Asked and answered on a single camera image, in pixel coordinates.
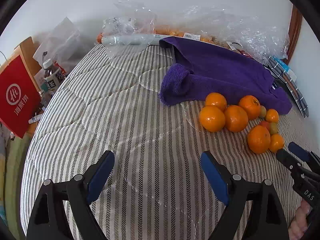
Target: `white wall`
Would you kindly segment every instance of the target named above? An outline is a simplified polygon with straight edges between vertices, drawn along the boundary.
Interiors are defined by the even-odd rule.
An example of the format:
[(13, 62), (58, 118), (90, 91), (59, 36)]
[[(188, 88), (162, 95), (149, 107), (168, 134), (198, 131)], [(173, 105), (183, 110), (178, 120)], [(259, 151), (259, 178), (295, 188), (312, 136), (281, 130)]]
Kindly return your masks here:
[[(41, 42), (44, 34), (65, 16), (77, 25), (91, 43), (101, 31), (102, 21), (117, 13), (117, 0), (28, 0), (12, 18), (0, 36), (0, 50), (9, 56), (23, 39), (32, 36)], [(231, 12), (272, 20), (277, 27), (288, 27), (291, 15), (289, 0), (133, 0), (144, 2), (155, 11), (179, 11), (191, 5), (227, 6)]]
[(306, 122), (320, 145), (320, 43), (305, 19), (289, 66), (297, 75), (297, 86), (308, 104), (310, 117)]

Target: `silver bolt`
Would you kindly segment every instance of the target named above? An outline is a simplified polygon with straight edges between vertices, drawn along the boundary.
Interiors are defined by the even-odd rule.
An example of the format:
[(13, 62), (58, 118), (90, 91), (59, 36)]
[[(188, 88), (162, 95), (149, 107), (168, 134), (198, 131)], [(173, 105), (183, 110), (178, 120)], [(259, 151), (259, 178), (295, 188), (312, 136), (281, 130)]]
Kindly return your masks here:
[(82, 179), (82, 175), (81, 174), (77, 174), (76, 176), (74, 176), (75, 181), (79, 181)]
[(241, 180), (242, 179), (239, 174), (234, 174), (232, 177), (234, 180)]
[(50, 180), (50, 179), (46, 179), (46, 180), (43, 182), (43, 185), (48, 186), (50, 183), (51, 183), (51, 180)]
[(270, 179), (266, 179), (266, 180), (264, 181), (264, 183), (265, 183), (266, 185), (268, 185), (268, 186), (271, 186), (271, 185), (272, 185), (272, 182), (271, 182)]

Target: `striped fabric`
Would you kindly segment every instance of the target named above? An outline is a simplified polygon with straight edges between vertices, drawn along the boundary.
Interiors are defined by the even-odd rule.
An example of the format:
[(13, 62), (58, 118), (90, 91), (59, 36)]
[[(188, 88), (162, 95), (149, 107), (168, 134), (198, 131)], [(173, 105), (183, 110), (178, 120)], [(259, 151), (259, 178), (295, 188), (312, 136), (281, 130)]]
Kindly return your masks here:
[[(274, 154), (252, 154), (246, 144), (249, 123), (240, 133), (204, 130), (198, 121), (203, 102), (164, 106), (161, 81), (172, 65), (171, 49), (150, 46), (112, 61), (95, 46), (71, 72), (50, 102), (31, 142), (23, 171), (20, 214), (24, 232), (42, 182), (71, 179), (96, 163), (105, 150), (116, 164), (91, 209), (107, 239), (202, 239), (217, 224), (224, 206), (200, 168), (210, 150), (231, 173), (246, 180), (270, 179), (290, 221), (300, 198), (289, 172)], [(295, 141), (315, 150), (305, 138), (300, 114), (292, 109), (280, 118), (286, 145)], [(65, 202), (75, 239), (81, 239)], [(240, 239), (250, 211), (244, 209), (235, 239)]]

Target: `finger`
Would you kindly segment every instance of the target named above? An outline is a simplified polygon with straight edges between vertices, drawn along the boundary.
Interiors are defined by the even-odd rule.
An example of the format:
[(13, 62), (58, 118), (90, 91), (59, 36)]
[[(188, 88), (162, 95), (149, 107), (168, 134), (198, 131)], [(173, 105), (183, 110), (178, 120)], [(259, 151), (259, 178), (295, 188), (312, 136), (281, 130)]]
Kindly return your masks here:
[(305, 214), (308, 214), (310, 211), (310, 205), (304, 199), (301, 200), (301, 208), (303, 209)]
[(295, 220), (297, 221), (298, 227), (301, 231), (305, 232), (308, 228), (306, 214), (302, 207), (299, 207), (296, 211)]
[(296, 220), (293, 220), (291, 222), (290, 228), (292, 230), (292, 232), (295, 234), (295, 236), (300, 239), (303, 236), (303, 232), (301, 231), (301, 229), (298, 227), (298, 224), (296, 222)]
[(291, 229), (291, 228), (289, 228), (288, 232), (289, 232), (289, 239), (290, 239), (290, 240), (298, 240), (298, 238), (297, 238), (297, 237), (295, 236), (295, 234), (292, 232), (292, 229)]

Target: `red bag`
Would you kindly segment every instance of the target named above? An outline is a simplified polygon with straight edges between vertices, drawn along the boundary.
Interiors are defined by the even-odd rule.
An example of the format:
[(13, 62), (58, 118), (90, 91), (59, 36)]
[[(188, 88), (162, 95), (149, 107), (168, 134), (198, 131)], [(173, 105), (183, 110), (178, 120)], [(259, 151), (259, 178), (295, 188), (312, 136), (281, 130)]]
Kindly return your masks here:
[(40, 101), (19, 55), (0, 74), (0, 121), (23, 138), (28, 120), (35, 114)]

